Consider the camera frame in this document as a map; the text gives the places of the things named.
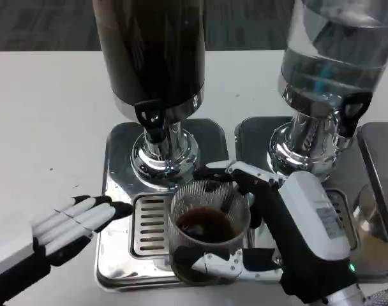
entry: gray carpet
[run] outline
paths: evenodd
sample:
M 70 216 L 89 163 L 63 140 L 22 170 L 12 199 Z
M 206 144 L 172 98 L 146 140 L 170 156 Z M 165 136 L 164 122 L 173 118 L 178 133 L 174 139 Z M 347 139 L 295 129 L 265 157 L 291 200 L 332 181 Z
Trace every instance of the gray carpet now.
M 207 49 L 284 49 L 293 2 L 205 0 Z M 92 0 L 0 0 L 0 50 L 100 50 Z

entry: metal base plate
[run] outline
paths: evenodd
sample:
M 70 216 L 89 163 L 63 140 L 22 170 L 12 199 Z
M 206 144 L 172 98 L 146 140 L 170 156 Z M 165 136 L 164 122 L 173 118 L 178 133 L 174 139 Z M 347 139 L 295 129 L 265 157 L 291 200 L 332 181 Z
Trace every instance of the metal base plate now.
M 200 164 L 228 159 L 227 144 L 222 128 L 209 119 L 181 122 L 200 148 Z M 131 167 L 133 144 L 143 133 L 140 124 L 128 122 L 116 126 L 107 139 L 103 194 L 114 201 L 132 203 L 140 193 L 167 192 L 141 182 Z M 96 279 L 107 290 L 152 289 L 180 285 L 165 259 L 136 259 L 130 255 L 132 218 L 112 222 L 98 238 Z
M 291 117 L 253 117 L 244 120 L 235 130 L 237 160 L 270 171 L 267 158 L 269 141 L 273 131 L 290 120 Z M 346 194 L 351 216 L 361 189 L 368 183 L 366 166 L 355 140 L 353 145 L 340 155 L 335 172 L 324 186 L 340 189 Z M 368 245 L 371 244 L 371 239 L 363 235 L 359 237 L 359 247 L 352 251 L 350 258 L 360 282 L 387 282 L 388 267 L 371 260 L 371 246 Z

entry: clear water container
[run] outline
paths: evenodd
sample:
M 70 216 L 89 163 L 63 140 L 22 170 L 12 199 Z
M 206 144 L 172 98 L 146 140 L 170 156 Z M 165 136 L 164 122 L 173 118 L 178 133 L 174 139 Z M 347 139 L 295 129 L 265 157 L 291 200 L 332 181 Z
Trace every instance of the clear water container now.
M 295 0 L 280 78 L 289 105 L 331 109 L 373 92 L 387 62 L 388 0 Z

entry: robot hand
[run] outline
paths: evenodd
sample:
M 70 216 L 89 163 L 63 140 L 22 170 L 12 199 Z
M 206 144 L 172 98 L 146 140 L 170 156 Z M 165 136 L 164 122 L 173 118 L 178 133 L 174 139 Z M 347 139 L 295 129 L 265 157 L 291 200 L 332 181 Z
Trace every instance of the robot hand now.
M 201 167 L 194 178 L 236 182 L 242 194 L 253 194 L 251 227 L 259 227 L 263 218 L 281 261 L 274 262 L 273 250 L 241 249 L 232 255 L 187 247 L 177 248 L 174 260 L 231 279 L 264 281 L 266 273 L 283 271 L 282 288 L 304 303 L 369 305 L 350 269 L 343 225 L 314 175 L 299 171 L 282 179 L 243 162 L 221 161 Z
M 77 196 L 47 215 L 0 222 L 0 305 L 74 258 L 111 221 L 133 212 L 108 196 Z

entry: dispenser tap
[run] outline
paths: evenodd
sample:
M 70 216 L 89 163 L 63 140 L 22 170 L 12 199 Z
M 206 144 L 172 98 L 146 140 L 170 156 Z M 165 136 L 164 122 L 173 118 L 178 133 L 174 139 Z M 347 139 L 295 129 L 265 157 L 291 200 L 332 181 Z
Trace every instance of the dispenser tap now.
M 359 120 L 367 112 L 372 98 L 372 92 L 349 94 L 343 98 L 340 106 L 333 110 L 332 117 L 336 125 L 333 144 L 336 150 L 349 148 Z

